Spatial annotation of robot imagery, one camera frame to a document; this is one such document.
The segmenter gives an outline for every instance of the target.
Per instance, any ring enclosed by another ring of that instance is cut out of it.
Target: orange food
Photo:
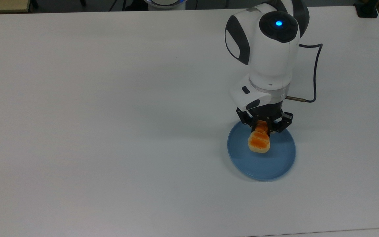
[[[268,126],[265,121],[259,120],[255,131],[248,138],[248,147],[253,152],[266,153],[270,149],[270,138],[267,134]]]

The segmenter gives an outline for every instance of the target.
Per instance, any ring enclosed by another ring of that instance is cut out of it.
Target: floor
[[[87,6],[83,7],[80,0],[37,0],[39,9],[34,13],[54,13],[54,12],[107,12],[112,8],[112,12],[122,11],[122,5],[126,1],[129,6],[133,0],[86,0]],[[246,9],[256,6],[263,0],[230,0],[231,9]],[[352,6],[360,3],[360,0],[304,0],[307,6]],[[188,0],[187,10],[197,9],[224,9],[226,0]]]

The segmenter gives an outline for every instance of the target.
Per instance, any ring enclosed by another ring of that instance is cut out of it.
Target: black cable
[[[113,2],[112,6],[111,6],[111,8],[109,9],[108,12],[112,11],[112,8],[113,8],[113,6],[115,6],[116,1],[118,1],[118,0],[115,0],[115,1]]]
[[[320,47],[318,49],[318,52],[317,52],[317,57],[316,57],[316,63],[314,65],[314,99],[313,100],[305,100],[305,102],[308,102],[308,103],[312,103],[314,102],[316,99],[317,99],[317,83],[316,83],[316,76],[317,76],[317,64],[318,64],[318,57],[320,57],[320,52],[321,52],[321,49],[322,49],[322,44],[317,44],[317,45],[303,45],[303,44],[299,44],[299,47],[303,47],[303,48],[317,48],[317,47]]]

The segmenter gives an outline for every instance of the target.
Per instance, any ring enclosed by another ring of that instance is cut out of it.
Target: black stand
[[[360,18],[376,18],[378,13],[376,11],[376,4],[378,0],[369,0],[367,3],[355,3],[356,13]]]

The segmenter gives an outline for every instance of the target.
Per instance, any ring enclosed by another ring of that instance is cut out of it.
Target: white casing
[[[291,0],[282,0],[288,13],[293,15]],[[236,13],[249,44],[249,74],[230,89],[230,95],[239,109],[245,111],[250,102],[260,99],[258,106],[283,101],[292,80],[292,69],[299,49],[299,27],[295,38],[286,43],[278,42],[262,33],[259,21],[274,7],[263,3]],[[230,33],[225,31],[225,40],[229,52],[239,58],[240,47]],[[241,87],[247,86],[251,93],[246,94]]]
[[[144,0],[149,5],[149,11],[185,10],[187,0]]]
[[[242,90],[242,87],[247,87],[250,93],[246,94]],[[257,90],[250,83],[249,75],[246,75],[242,80],[236,83],[236,85],[229,90],[229,93],[241,111],[246,111],[246,106],[257,99],[260,100],[259,106],[267,105],[271,101],[271,94]]]

